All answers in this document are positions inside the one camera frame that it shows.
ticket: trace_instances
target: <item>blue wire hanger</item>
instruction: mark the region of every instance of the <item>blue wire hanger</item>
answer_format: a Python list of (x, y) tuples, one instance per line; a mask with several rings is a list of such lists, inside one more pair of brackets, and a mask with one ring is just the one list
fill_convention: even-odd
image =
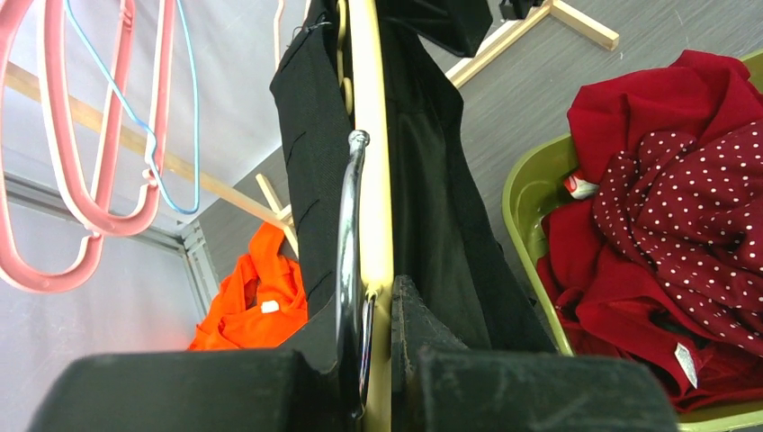
[(76, 17), (74, 16), (74, 12), (72, 12), (70, 0), (65, 0), (64, 3), (65, 3), (69, 22), (74, 27), (76, 34), (79, 36), (79, 39), (82, 40), (82, 42), (85, 44), (85, 47), (90, 52), (90, 55), (93, 57), (93, 60), (95, 60), (95, 64), (98, 66), (99, 69), (101, 69), (101, 73), (103, 74), (103, 77), (106, 78), (106, 80), (109, 82), (109, 86), (111, 86), (113, 92), (116, 94), (117, 98), (119, 98), (121, 102), (121, 106), (124, 108), (125, 112), (130, 117), (130, 119), (133, 120), (136, 124), (138, 124), (138, 126), (148, 134), (148, 149), (150, 150), (150, 155), (151, 155), (148, 161), (148, 165), (150, 166), (151, 172), (153, 173), (154, 177), (157, 180), (157, 185), (159, 187), (159, 191), (162, 193), (162, 197), (164, 198), (167, 205), (169, 205), (170, 208), (174, 210), (175, 212), (190, 215), (190, 214), (195, 214), (197, 211), (199, 211), (199, 205), (201, 201), (201, 182), (200, 182), (201, 146), (199, 145), (199, 83), (196, 79), (196, 61), (193, 58), (193, 48), (191, 46), (191, 35), (189, 34), (189, 31), (188, 31), (188, 24), (185, 21), (185, 13), (183, 12), (183, 5), (181, 4), (181, 0), (176, 0), (176, 2), (177, 2), (177, 12), (180, 15), (180, 21), (183, 24), (183, 32), (185, 34), (185, 45), (188, 48), (188, 58), (191, 60), (191, 80), (193, 82), (193, 195), (194, 195), (194, 199), (193, 199), (193, 207), (191, 209), (183, 209), (179, 207), (169, 196), (169, 192), (167, 191), (164, 181), (162, 180), (162, 176), (159, 174), (159, 168), (157, 166), (157, 163), (154, 160), (154, 157), (157, 153), (157, 135), (144, 121), (139, 119), (138, 115), (136, 115), (135, 112), (132, 110), (132, 107), (127, 102), (127, 99), (125, 98), (124, 94), (121, 92), (117, 84), (114, 82), (114, 78), (111, 72), (106, 67), (106, 65), (104, 65), (103, 60), (101, 60), (101, 57), (98, 55), (98, 53), (95, 52), (95, 48), (93, 47), (93, 44), (90, 43), (89, 39), (87, 39), (85, 32), (82, 30), (82, 27), (79, 25), (79, 22), (76, 20)]

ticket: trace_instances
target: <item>red garment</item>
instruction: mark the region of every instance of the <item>red garment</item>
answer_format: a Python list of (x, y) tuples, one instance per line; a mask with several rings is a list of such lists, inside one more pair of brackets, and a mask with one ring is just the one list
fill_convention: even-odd
[(301, 329), (308, 303), (300, 265), (279, 255), (282, 243), (283, 231), (263, 223), (220, 284), (189, 350), (278, 347)]
[(651, 365), (679, 411), (763, 399), (763, 96), (749, 76), (733, 58), (685, 51), (581, 88), (570, 130), (599, 193), (544, 221), (538, 272), (571, 344)]

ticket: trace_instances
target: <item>wooden floor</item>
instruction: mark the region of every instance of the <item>wooden floor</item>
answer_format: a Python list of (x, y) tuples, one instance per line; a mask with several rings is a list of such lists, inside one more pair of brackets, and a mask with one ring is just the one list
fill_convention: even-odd
[[(498, 0), (489, 0), (496, 8)], [(635, 70), (664, 67), (682, 50), (740, 57), (763, 48), (763, 0), (568, 0), (570, 5), (620, 33), (614, 52), (599, 48), (549, 17), (462, 88), (466, 102), (462, 139), (466, 158), (507, 260), (525, 283), (501, 218), (507, 174), (528, 149), (568, 130), (566, 112), (580, 86)], [(456, 59), (430, 50), (444, 70)], [(286, 202), (280, 150), (237, 189), (265, 199), (255, 173), (268, 176)], [(218, 201), (199, 219), (218, 276), (230, 273), (260, 224)]]

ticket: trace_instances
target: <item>green plastic tub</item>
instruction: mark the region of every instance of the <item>green plastic tub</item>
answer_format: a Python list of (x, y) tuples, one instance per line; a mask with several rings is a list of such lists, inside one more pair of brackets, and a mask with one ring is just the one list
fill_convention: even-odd
[[(763, 91), (763, 49), (743, 59), (752, 82)], [(572, 198), (562, 182), (578, 167), (572, 137), (568, 134), (525, 154), (511, 171), (503, 190), (503, 218), (522, 266), (530, 278), (553, 338), (562, 354), (574, 356), (556, 311), (535, 271), (538, 258), (548, 252), (541, 219)], [(680, 416), (684, 431), (724, 431), (763, 425), (763, 400), (698, 409)]]

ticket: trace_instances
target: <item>orange cloth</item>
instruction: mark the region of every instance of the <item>orange cloth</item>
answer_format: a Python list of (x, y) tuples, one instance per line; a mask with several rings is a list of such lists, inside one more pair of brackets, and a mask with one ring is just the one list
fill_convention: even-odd
[(249, 254), (220, 284), (188, 349), (277, 347), (307, 322), (300, 265), (279, 255), (281, 243), (283, 231), (264, 223), (249, 242)]

